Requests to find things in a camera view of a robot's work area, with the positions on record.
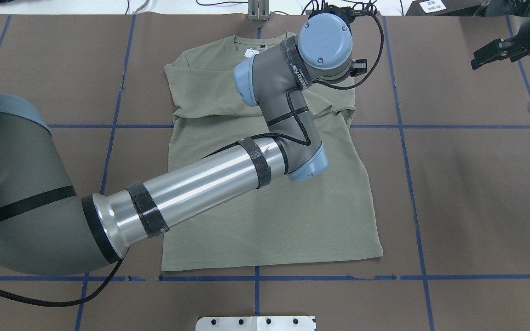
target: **metal stand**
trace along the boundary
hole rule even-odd
[[[269,21],[269,0],[248,0],[249,21]]]

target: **metal plate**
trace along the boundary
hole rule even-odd
[[[196,331],[316,331],[313,316],[206,317],[196,323]]]

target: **white label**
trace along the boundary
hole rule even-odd
[[[252,58],[257,54],[259,54],[259,51],[253,50],[253,48],[248,48],[247,51],[244,52],[244,56],[247,58]]]
[[[447,9],[441,0],[425,1],[421,2],[419,5],[421,5],[422,10],[424,10],[425,13],[438,12]]]

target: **wire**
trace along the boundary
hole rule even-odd
[[[358,1],[358,2],[355,2],[355,4],[351,8],[355,9],[355,6],[361,5],[361,9],[362,10],[368,11],[368,12],[377,13],[377,7],[375,6],[376,2],[377,2],[377,0],[375,0],[375,1],[369,0],[368,2]]]
[[[356,82],[355,84],[353,84],[351,86],[334,86],[334,85],[331,85],[331,84],[329,84],[327,82],[318,81],[318,80],[313,81],[313,84],[321,84],[321,85],[324,85],[326,87],[334,88],[335,90],[350,90],[351,88],[356,88],[357,86],[360,86],[363,82],[365,82],[369,78],[369,76],[372,74],[372,72],[377,67],[377,64],[379,63],[379,59],[381,58],[381,52],[383,51],[383,29],[381,28],[381,24],[380,24],[379,20],[377,19],[376,15],[370,13],[369,16],[371,16],[374,19],[374,21],[377,24],[377,28],[379,29],[380,46],[379,46],[379,52],[377,53],[377,59],[376,59],[374,65],[371,67],[371,69],[365,75],[365,77],[363,77],[360,81]]]
[[[76,306],[78,304],[86,303],[89,300],[95,298],[109,282],[112,280],[120,266],[122,265],[122,261],[124,259],[121,259],[116,263],[116,266],[112,270],[111,273],[109,273],[108,277],[105,279],[101,285],[95,290],[95,292],[91,293],[87,297],[79,300],[72,300],[72,301],[64,301],[64,302],[56,302],[56,301],[44,301],[44,300],[38,300],[38,299],[32,299],[30,297],[15,295],[13,293],[10,293],[8,291],[3,291],[0,289],[0,297],[4,297],[9,300],[21,302],[21,303],[27,303],[27,304],[33,304],[34,306],[42,306],[42,307],[69,307],[69,306]]]
[[[216,2],[215,4],[200,4],[200,2],[196,0],[196,4],[200,6],[216,6],[216,5],[224,5],[224,4],[248,4],[248,1],[224,1],[224,2]]]
[[[312,4],[312,10],[318,10],[318,0],[310,0],[305,6],[304,9],[302,9],[302,13],[300,15],[303,15],[305,13],[305,9],[308,7],[309,4]]]
[[[286,92],[286,99],[288,100],[288,106],[290,107],[290,113],[292,113],[292,117],[296,120],[298,126],[300,127],[300,130],[301,130],[302,134],[304,135],[304,140],[302,141],[302,140],[296,139],[294,137],[288,136],[287,134],[281,134],[281,133],[276,133],[276,132],[256,134],[255,136],[251,136],[250,137],[251,139],[277,137],[277,138],[284,138],[284,139],[287,139],[289,141],[293,141],[294,143],[297,143],[297,144],[300,144],[300,145],[305,145],[305,146],[311,145],[312,141],[310,140],[310,137],[308,136],[308,132],[305,129],[304,124],[301,122],[300,118],[298,117],[298,113],[296,113],[296,110],[294,109],[294,105],[292,103],[291,94],[293,92],[295,92],[295,91],[300,91],[300,88],[295,87],[295,88],[292,88],[292,89],[288,90],[288,92]],[[231,147],[234,147],[236,145],[238,145],[238,141],[235,141],[232,144],[226,145],[226,146],[222,147],[221,149],[218,149],[217,151],[214,151],[214,152],[206,155],[205,157],[214,155],[216,153],[220,153],[221,151],[225,151],[225,150],[227,150],[227,149],[229,149]]]
[[[134,15],[137,15],[137,13],[139,13],[141,10],[144,9],[144,7],[147,6],[147,4],[149,4],[149,1],[150,1],[150,0],[146,0],[146,1],[143,3],[142,6],[138,7],[138,9],[136,9],[136,10],[133,12],[133,14],[134,14]]]

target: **metal bracket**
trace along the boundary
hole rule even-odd
[[[269,0],[248,0],[249,21],[269,21]]]
[[[313,316],[238,316],[200,318],[196,331],[316,331]]]

